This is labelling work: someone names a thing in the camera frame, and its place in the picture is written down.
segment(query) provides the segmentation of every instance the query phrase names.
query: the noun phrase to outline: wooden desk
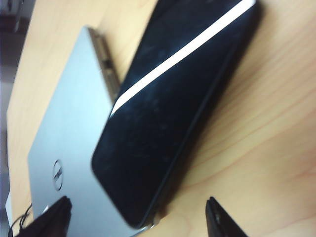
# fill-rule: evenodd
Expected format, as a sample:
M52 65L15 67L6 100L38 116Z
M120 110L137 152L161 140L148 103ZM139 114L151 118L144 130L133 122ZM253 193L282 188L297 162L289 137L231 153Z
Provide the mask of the wooden desk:
M27 154L83 25L129 67L155 0L37 0L9 109L13 217L31 202ZM316 236L316 1L262 0L263 21L191 156L166 217L144 237L206 237L215 196L251 236Z

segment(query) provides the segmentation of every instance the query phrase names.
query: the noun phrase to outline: black object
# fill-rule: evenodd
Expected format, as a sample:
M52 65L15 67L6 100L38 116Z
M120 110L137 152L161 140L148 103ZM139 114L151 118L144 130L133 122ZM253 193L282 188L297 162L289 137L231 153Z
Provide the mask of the black object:
M66 237L71 208L69 198L60 198L26 228L23 228L23 223L20 224L20 233L17 237Z
M132 227L152 223L258 18L256 0L158 1L92 159Z
M215 198L207 201L205 212L209 237L248 237Z

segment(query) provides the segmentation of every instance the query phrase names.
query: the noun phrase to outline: white stripe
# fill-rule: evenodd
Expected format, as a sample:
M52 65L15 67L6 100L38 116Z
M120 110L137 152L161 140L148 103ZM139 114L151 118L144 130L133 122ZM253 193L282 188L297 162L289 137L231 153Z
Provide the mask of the white stripe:
M214 35L219 33L222 29L224 29L226 26L228 26L230 23L236 20L250 7L252 7L255 4L255 2L256 0L242 0L231 10L229 10L226 14L224 14L221 18L219 18L216 22L214 22L211 26L209 26L206 30L204 30L201 34L195 37L183 48L181 48L178 52L170 56L156 68L150 71L147 75L141 78L138 82L136 82L131 88L129 88L125 93L123 93L118 98L118 100L114 104L111 115L113 115L123 104L125 104L130 98L136 95L145 86L147 86L153 80L158 78L161 74L166 72L175 64L180 62L182 59L187 57L197 48L201 47L210 38L212 38Z

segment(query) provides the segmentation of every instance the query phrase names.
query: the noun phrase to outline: smartphone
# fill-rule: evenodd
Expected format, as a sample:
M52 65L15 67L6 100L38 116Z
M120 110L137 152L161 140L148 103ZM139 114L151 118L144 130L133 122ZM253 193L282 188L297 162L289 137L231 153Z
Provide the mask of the smartphone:
M126 222L150 225L260 16L256 0L159 0L92 169Z

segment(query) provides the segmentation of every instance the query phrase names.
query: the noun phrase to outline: silver laptop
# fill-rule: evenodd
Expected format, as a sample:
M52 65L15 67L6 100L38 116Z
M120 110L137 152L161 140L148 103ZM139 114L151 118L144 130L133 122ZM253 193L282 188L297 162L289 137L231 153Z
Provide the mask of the silver laptop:
M33 213L67 196L68 237L131 237L141 230L126 224L90 164L119 88L99 39L81 30L29 152Z

